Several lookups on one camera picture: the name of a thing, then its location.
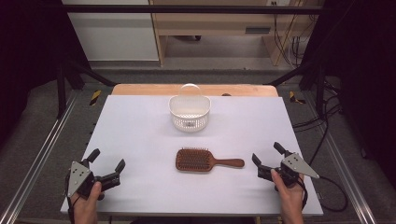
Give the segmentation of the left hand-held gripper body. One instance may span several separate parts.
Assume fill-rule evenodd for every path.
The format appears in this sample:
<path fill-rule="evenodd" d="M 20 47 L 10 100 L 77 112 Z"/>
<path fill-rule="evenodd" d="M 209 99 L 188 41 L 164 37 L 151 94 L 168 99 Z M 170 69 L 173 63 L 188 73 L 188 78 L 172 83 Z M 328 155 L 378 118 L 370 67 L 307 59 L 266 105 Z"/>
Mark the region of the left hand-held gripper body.
<path fill-rule="evenodd" d="M 85 159 L 81 162 L 73 161 L 68 181 L 66 184 L 66 196 L 71 198 L 75 193 L 87 199 L 91 194 L 93 185 L 100 182 L 102 191 L 113 189 L 120 185 L 120 164 L 117 165 L 115 171 L 109 175 L 95 175 L 90 169 L 91 159 Z"/>

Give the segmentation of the white table sheet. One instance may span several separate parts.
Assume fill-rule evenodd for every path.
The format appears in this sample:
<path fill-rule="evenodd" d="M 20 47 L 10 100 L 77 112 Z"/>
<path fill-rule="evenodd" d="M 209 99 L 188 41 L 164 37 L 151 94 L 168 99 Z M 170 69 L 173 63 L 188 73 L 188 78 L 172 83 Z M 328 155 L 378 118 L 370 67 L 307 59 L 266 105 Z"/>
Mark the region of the white table sheet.
<path fill-rule="evenodd" d="M 276 215 L 279 196 L 272 182 L 261 179 L 251 157 L 277 167 L 279 143 L 298 152 L 285 104 L 280 97 L 214 96 L 207 126 L 183 133 L 172 121 L 166 96 L 107 97 L 88 152 L 99 149 L 91 168 L 107 175 L 120 161 L 126 166 L 120 185 L 106 192 L 98 210 L 113 216 Z M 215 166 L 208 173 L 176 168 L 183 147 L 205 148 L 217 159 L 242 159 L 242 168 Z"/>

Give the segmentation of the light wooden table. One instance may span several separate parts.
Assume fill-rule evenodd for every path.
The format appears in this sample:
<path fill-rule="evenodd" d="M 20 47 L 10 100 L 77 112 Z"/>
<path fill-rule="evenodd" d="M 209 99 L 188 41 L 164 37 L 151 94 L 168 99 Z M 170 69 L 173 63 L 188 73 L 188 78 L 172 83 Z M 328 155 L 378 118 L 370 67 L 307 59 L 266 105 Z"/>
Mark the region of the light wooden table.
<path fill-rule="evenodd" d="M 118 84 L 112 95 L 177 95 L 181 84 Z M 277 97 L 274 86 L 250 84 L 204 84 L 200 85 L 206 96 L 260 96 Z"/>

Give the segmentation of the black horizontal frame bar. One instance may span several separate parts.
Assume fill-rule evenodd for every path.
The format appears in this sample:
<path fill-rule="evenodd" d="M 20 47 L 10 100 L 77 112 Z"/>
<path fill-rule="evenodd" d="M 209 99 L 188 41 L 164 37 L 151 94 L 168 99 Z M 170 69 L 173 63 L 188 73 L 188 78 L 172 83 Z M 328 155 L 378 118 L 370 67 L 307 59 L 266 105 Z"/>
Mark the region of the black horizontal frame bar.
<path fill-rule="evenodd" d="M 322 7 L 235 7 L 235 6 L 144 6 L 144 5 L 63 5 L 74 13 L 204 13 L 204 14 L 296 14 L 318 15 Z"/>

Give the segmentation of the brown wooden hairbrush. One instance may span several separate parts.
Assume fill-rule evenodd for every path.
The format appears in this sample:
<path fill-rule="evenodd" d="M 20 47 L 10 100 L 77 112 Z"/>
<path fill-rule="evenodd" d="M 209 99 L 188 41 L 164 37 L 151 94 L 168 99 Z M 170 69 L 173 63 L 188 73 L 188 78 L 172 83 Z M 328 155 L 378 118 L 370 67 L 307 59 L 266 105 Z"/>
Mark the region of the brown wooden hairbrush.
<path fill-rule="evenodd" d="M 243 168 L 242 159 L 216 159 L 207 149 L 182 148 L 176 154 L 176 168 L 183 172 L 210 172 L 216 165 Z"/>

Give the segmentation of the black frame strut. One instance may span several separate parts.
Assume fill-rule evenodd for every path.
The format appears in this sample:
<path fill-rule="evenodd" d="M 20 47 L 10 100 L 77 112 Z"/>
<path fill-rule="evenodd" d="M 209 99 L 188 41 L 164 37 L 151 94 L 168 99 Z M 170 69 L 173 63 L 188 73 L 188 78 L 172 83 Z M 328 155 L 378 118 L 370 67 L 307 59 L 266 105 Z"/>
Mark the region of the black frame strut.
<path fill-rule="evenodd" d="M 283 82 L 297 75 L 302 76 L 302 79 L 299 83 L 299 88 L 302 91 L 309 91 L 313 87 L 313 85 L 316 85 L 315 110 L 319 117 L 323 119 L 325 71 L 321 63 L 314 63 L 313 61 L 304 63 L 303 65 L 300 65 L 299 67 L 291 70 L 286 75 L 269 82 L 269 85 L 277 87 Z"/>
<path fill-rule="evenodd" d="M 66 111 L 65 81 L 68 80 L 73 90 L 81 90 L 85 85 L 85 82 L 80 76 L 81 74 L 88 75 L 108 87 L 115 87 L 117 85 L 116 82 L 93 72 L 89 66 L 83 66 L 75 61 L 64 61 L 60 63 L 57 67 L 58 119 Z"/>

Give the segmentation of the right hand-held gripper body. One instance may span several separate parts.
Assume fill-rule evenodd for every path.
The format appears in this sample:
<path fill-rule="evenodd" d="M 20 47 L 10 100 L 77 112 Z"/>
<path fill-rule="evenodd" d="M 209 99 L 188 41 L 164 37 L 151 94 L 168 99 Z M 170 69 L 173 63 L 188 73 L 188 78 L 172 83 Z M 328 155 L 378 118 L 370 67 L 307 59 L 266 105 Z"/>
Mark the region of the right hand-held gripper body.
<path fill-rule="evenodd" d="M 273 181 L 271 167 L 263 165 L 257 168 L 259 178 Z M 275 170 L 280 174 L 284 184 L 288 188 L 293 187 L 298 182 L 300 175 L 319 178 L 319 174 L 297 153 L 291 153 L 291 155 L 285 157 L 281 161 L 280 166 L 276 167 Z"/>

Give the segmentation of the person's right hand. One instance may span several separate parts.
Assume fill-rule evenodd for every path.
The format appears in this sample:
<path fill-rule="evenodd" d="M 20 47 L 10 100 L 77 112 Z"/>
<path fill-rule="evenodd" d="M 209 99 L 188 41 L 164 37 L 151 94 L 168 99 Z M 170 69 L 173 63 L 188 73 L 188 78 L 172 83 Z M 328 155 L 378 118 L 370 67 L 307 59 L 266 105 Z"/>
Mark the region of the person's right hand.
<path fill-rule="evenodd" d="M 284 184 L 280 174 L 275 169 L 271 170 L 271 176 L 275 186 L 277 187 L 283 205 L 288 204 L 292 207 L 297 207 L 303 204 L 304 189 L 299 184 L 296 184 L 292 188 L 288 188 Z"/>

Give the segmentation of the aluminium floor rail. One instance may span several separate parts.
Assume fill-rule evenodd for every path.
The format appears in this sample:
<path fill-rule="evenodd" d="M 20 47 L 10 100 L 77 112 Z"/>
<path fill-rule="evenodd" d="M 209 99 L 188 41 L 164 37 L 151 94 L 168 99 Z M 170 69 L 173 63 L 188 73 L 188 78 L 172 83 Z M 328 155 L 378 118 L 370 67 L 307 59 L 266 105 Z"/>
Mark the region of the aluminium floor rail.
<path fill-rule="evenodd" d="M 377 224 L 375 216 L 366 202 L 361 189 L 351 173 L 346 161 L 336 145 L 330 131 L 325 131 L 324 127 L 319 127 L 324 135 L 324 142 L 328 147 L 328 151 L 337 173 L 346 190 L 346 195 L 350 200 L 361 224 Z"/>
<path fill-rule="evenodd" d="M 25 178 L 22 180 L 18 190 L 13 196 L 11 202 L 0 216 L 0 224 L 14 224 L 22 207 L 24 206 L 36 180 L 38 179 L 41 170 L 47 161 L 49 154 L 51 153 L 54 145 L 56 144 L 64 125 L 66 124 L 71 111 L 73 110 L 76 100 L 79 97 L 78 91 L 71 91 L 65 110 L 59 118 L 57 118 L 51 127 L 49 134 L 47 135 L 43 145 L 38 151 L 33 164 L 27 172 Z"/>

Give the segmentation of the white slotted plastic basket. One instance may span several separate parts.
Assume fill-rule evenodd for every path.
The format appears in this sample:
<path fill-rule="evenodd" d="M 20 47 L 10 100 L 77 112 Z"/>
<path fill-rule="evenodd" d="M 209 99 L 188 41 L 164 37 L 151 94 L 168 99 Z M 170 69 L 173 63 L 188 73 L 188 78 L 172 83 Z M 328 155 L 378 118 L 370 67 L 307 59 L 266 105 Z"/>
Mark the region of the white slotted plastic basket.
<path fill-rule="evenodd" d="M 174 127 L 184 133 L 200 132 L 208 123 L 211 100 L 195 84 L 182 85 L 168 106 Z"/>

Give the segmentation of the wooden background desk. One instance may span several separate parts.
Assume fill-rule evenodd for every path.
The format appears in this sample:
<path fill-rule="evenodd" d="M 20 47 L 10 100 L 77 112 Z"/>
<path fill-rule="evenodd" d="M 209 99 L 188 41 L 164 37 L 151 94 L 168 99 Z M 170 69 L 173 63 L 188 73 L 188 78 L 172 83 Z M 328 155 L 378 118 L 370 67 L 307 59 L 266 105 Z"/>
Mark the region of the wooden background desk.
<path fill-rule="evenodd" d="M 325 0 L 148 0 L 148 3 L 152 6 L 321 7 Z M 161 62 L 170 36 L 238 35 L 261 37 L 273 65 L 277 66 L 284 60 L 294 36 L 312 34 L 317 16 L 153 13 L 151 18 Z"/>

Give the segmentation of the person's left hand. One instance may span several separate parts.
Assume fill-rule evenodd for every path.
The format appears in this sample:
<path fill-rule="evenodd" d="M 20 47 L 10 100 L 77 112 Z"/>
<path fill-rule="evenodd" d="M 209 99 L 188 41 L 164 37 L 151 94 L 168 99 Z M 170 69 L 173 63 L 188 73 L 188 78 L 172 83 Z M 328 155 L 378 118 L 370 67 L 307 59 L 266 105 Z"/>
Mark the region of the person's left hand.
<path fill-rule="evenodd" d="M 75 214 L 96 214 L 96 204 L 99 197 L 102 195 L 102 184 L 95 182 L 93 184 L 90 195 L 87 199 L 84 199 L 78 193 L 74 193 L 71 197 L 71 203 L 74 208 Z"/>

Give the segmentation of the white cabinet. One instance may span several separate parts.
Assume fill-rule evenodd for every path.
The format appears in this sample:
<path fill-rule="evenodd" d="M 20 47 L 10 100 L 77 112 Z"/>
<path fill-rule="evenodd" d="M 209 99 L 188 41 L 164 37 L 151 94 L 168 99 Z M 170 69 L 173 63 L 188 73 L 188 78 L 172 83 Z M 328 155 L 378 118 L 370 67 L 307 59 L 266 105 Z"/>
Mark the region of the white cabinet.
<path fill-rule="evenodd" d="M 158 61 L 149 13 L 69 13 L 91 62 Z"/>

